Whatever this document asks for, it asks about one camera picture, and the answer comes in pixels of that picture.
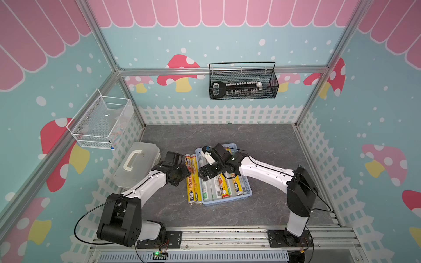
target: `blue plastic basket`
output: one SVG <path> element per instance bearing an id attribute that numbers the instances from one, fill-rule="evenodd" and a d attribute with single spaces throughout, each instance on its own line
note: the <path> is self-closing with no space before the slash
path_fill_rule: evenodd
<path id="1" fill-rule="evenodd" d="M 232 148 L 232 153 L 235 153 L 237 150 L 237 145 L 235 143 L 229 143 L 229 144 L 223 144 L 222 145 L 224 148 Z M 196 149 L 196 156 L 197 156 L 197 163 L 199 164 L 202 156 L 200 155 L 200 152 L 202 151 L 202 148 L 197 148 Z M 236 196 L 236 197 L 229 197 L 229 198 L 223 198 L 220 200 L 213 200 L 213 201 L 203 201 L 203 205 L 204 206 L 208 206 L 208 205 L 217 205 L 217 204 L 221 204 L 221 203 L 225 203 L 225 202 L 232 202 L 235 200 L 241 200 L 241 199 L 245 199 L 247 197 L 249 197 L 252 194 L 251 188 L 250 188 L 250 184 L 248 183 L 248 179 L 245 175 L 241 176 L 242 179 L 242 187 L 245 189 L 245 191 L 247 192 L 246 194 L 240 195 L 240 196 Z M 200 194 L 202 195 L 202 200 L 203 199 L 203 191 L 202 191 L 202 179 L 199 178 L 200 180 Z"/>

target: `wall mural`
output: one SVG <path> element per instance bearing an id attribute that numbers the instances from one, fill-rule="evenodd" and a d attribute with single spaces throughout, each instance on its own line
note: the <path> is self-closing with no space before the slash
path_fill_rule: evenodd
<path id="1" fill-rule="evenodd" d="M 332 89 L 323 88 L 300 126 L 337 214 L 355 229 L 372 263 L 421 261 L 421 126 L 414 121 L 421 75 L 409 58 L 421 34 L 414 15 L 419 4 L 374 1 L 360 24 L 363 32 L 342 55 L 343 88 L 337 92 L 332 83 L 337 69 L 329 78 Z"/>

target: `plastic storage box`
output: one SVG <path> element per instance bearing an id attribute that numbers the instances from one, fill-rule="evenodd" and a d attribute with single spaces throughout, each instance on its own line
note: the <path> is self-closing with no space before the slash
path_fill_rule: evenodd
<path id="1" fill-rule="evenodd" d="M 153 143 L 135 142 L 115 171 L 114 183 L 130 189 L 140 182 L 161 159 L 159 148 Z"/>
<path id="2" fill-rule="evenodd" d="M 229 143 L 229 144 L 223 144 L 222 145 L 224 148 L 232 148 L 232 153 L 235 153 L 237 150 L 237 145 L 235 144 L 235 143 Z M 197 163 L 199 164 L 200 163 L 200 161 L 201 161 L 201 159 L 202 159 L 202 156 L 200 155 L 200 152 L 202 151 L 202 148 L 197 148 L 196 149 L 196 156 L 197 156 Z M 245 176 L 245 175 L 242 175 L 241 177 L 240 177 L 241 179 L 242 179 L 242 183 L 243 183 L 243 188 L 246 190 L 246 194 L 243 194 L 243 195 L 239 195 L 239 196 L 236 196 L 236 197 L 229 197 L 229 198 L 224 198 L 224 199 L 220 199 L 220 200 L 213 200 L 213 201 L 203 201 L 203 205 L 204 206 L 208 206 L 208 205 L 217 205 L 217 204 L 221 204 L 221 203 L 226 203 L 226 202 L 232 202 L 232 201 L 235 201 L 235 200 L 241 200 L 241 199 L 245 199 L 245 198 L 247 198 L 247 197 L 249 197 L 251 194 L 252 194 L 252 191 L 251 191 L 251 188 L 250 188 L 250 184 L 248 183 L 248 179 L 247 179 L 247 176 Z M 200 180 L 200 194 L 202 195 L 202 200 L 204 200 L 203 199 L 203 191 L 202 191 L 202 182 L 203 182 L 203 180 L 202 179 L 200 179 L 199 178 L 199 180 Z"/>

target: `white box handle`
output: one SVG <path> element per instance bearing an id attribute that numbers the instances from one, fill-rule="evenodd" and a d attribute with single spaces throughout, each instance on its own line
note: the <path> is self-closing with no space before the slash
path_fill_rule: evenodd
<path id="1" fill-rule="evenodd" d="M 134 150 L 134 151 L 132 151 L 132 152 L 130 153 L 129 157 L 127 158 L 126 162 L 124 163 L 124 165 L 123 165 L 123 169 L 124 169 L 124 170 L 126 170 L 126 171 L 131 172 L 131 171 L 132 171 L 132 169 L 133 169 L 133 166 L 131 165 L 133 162 L 131 162 L 131 160 L 133 159 L 133 156 L 134 156 L 135 154 L 139 154 L 139 153 L 141 153 L 141 152 L 142 152 L 142 150 Z"/>

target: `mounting plate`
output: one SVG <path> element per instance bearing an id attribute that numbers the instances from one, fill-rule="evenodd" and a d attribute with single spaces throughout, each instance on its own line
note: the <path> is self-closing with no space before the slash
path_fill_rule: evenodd
<path id="1" fill-rule="evenodd" d="M 165 233 L 165 242 L 168 241 L 168 247 L 167 245 L 163 246 L 162 249 L 165 248 L 180 248 L 181 246 L 181 235 L 182 231 L 166 231 Z M 142 249 L 142 248 L 155 248 L 154 247 L 155 241 L 154 240 L 138 240 L 136 243 L 136 248 Z"/>
<path id="2" fill-rule="evenodd" d="M 270 247 L 307 247 L 307 243 L 304 238 L 308 242 L 308 247 L 313 246 L 313 239 L 310 235 L 308 230 L 304 230 L 301 236 L 301 241 L 296 242 L 293 238 L 286 239 L 285 231 L 284 230 L 268 230 L 267 237 L 269 238 Z"/>

